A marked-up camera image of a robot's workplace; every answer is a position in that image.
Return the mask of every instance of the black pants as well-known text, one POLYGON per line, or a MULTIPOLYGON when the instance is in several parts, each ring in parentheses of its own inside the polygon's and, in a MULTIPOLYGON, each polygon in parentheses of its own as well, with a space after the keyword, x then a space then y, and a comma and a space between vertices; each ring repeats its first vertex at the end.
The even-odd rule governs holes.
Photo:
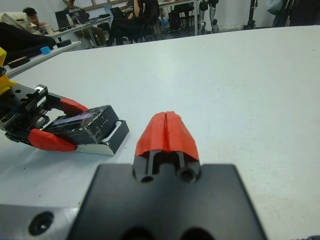
POLYGON ((114 18, 109 33, 108 46, 112 46, 115 43, 117 45, 123 45, 123 37, 132 37, 141 33, 142 24, 134 22, 132 19, 126 18, 114 18))

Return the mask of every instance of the black box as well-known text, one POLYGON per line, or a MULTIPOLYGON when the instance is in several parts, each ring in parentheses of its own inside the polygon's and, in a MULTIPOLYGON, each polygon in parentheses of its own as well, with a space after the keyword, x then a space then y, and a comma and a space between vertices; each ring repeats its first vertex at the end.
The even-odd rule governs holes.
POLYGON ((105 105, 77 116, 59 116, 44 131, 75 145, 99 144, 113 131, 118 119, 113 108, 105 105))
POLYGON ((125 120, 118 120, 109 135, 99 144, 80 144, 75 152, 89 154, 115 155, 121 143, 129 133, 129 128, 125 120))

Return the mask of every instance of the silver metal plate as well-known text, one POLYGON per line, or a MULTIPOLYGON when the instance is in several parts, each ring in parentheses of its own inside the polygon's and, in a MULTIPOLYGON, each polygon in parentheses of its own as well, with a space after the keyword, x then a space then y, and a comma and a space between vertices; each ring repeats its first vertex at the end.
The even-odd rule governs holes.
POLYGON ((0 240, 65 240, 79 208, 35 207, 0 204, 0 240), (33 236, 29 225, 34 217, 50 212, 53 222, 44 233, 33 236))

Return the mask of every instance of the white wall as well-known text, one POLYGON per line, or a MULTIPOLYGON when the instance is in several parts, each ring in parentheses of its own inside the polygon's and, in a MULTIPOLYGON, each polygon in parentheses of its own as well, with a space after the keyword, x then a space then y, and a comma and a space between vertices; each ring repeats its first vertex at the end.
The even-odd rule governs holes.
MULTIPOLYGON (((258 7, 254 11, 253 19, 257 27, 272 25, 274 16, 266 11, 266 0, 258 0, 258 7)), ((75 5, 87 7, 90 0, 76 0, 75 5)), ((66 5, 62 0, 0 0, 0 12, 22 12, 25 7, 34 8, 38 12, 39 20, 50 24, 53 29, 58 29, 55 12, 63 10, 66 5)), ((217 4, 215 18, 220 26, 245 25, 249 18, 250 0, 220 0, 217 4)), ((103 8, 91 10, 90 17, 97 17, 105 13, 103 8)), ((209 11, 205 13, 207 30, 211 30, 209 11)))

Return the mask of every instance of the blue object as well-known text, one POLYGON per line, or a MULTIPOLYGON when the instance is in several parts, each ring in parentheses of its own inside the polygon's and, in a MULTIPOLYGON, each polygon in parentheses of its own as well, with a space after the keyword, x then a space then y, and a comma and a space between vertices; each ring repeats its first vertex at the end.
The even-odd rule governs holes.
POLYGON ((47 55, 51 53, 51 50, 48 46, 44 46, 42 48, 40 48, 40 51, 43 53, 43 55, 47 55))

